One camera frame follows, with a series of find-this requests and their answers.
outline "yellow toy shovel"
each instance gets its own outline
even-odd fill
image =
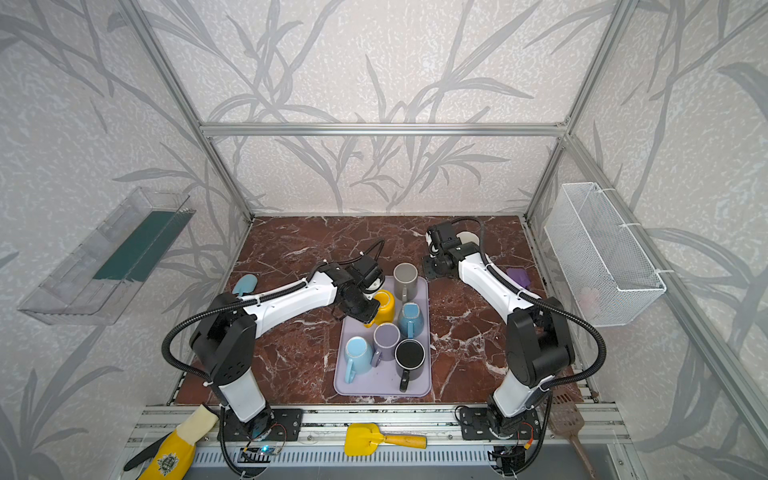
[[[371,455],[379,443],[426,449],[427,438],[415,435],[383,435],[375,423],[353,423],[346,430],[344,453],[350,457]]]

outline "mug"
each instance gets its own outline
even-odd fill
[[[346,373],[344,381],[352,383],[355,376],[367,373],[371,369],[373,348],[361,336],[354,336],[347,340],[344,346],[344,358],[346,359]]]
[[[371,326],[381,325],[383,323],[390,323],[395,319],[395,296],[392,295],[392,292],[379,290],[373,298],[379,301],[379,312],[373,317],[371,323],[366,324],[366,328],[371,328]]]
[[[395,370],[400,375],[400,391],[408,389],[411,380],[419,378],[424,371],[427,354],[424,346],[414,339],[405,339],[395,347]]]
[[[410,302],[416,297],[416,281],[419,271],[412,263],[400,263],[395,267],[395,298]]]
[[[462,241],[462,245],[464,245],[465,243],[472,242],[475,245],[477,245],[478,247],[480,246],[480,237],[478,237],[477,235],[475,235],[472,232],[466,232],[466,231],[465,232],[458,232],[458,234],[456,236],[458,237],[459,240]]]
[[[400,333],[406,339],[417,337],[424,330],[424,316],[418,303],[408,302],[402,306],[400,318],[397,320]]]
[[[379,366],[382,360],[395,359],[395,347],[400,341],[400,329],[394,323],[382,323],[373,332],[373,358],[371,365]]]

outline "purple sponge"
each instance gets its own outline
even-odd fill
[[[531,279],[528,278],[528,273],[523,268],[508,268],[507,276],[525,289],[531,286]]]

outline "wooden handle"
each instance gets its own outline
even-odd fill
[[[598,473],[594,470],[592,462],[589,461],[589,455],[587,455],[587,451],[584,450],[584,446],[581,444],[578,437],[575,434],[571,434],[571,436],[568,437],[568,440],[571,441],[571,445],[574,446],[576,453],[578,453],[579,458],[581,458],[581,463],[584,464],[584,469],[587,470],[587,475],[589,475],[590,480],[598,480]]]
[[[427,448],[427,438],[416,435],[387,435],[384,437],[384,442],[400,445],[401,447],[411,447],[413,449]]]

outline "black mug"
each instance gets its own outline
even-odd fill
[[[395,366],[400,375],[400,391],[408,389],[408,382],[419,378],[424,371],[424,346],[414,339],[405,339],[395,347]]]

